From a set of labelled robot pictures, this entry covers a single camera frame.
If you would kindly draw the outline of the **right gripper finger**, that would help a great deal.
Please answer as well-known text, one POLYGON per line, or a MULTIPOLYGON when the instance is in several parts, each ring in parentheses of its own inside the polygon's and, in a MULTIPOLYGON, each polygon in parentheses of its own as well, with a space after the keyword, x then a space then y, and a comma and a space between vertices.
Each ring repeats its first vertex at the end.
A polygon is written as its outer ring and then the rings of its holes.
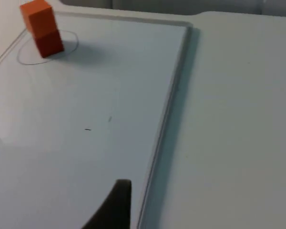
POLYGON ((132 182, 118 179, 84 229, 129 229, 131 225, 132 182))

